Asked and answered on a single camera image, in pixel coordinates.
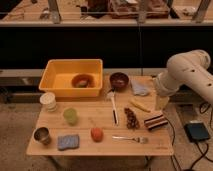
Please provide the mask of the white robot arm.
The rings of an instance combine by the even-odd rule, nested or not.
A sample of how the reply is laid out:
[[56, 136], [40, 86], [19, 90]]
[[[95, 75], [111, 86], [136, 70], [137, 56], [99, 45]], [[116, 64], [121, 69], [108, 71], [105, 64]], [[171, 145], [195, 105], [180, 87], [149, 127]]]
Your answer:
[[204, 50], [192, 50], [170, 57], [166, 70], [154, 79], [156, 93], [160, 97], [174, 95], [186, 85], [213, 107], [213, 75], [207, 69], [211, 57]]

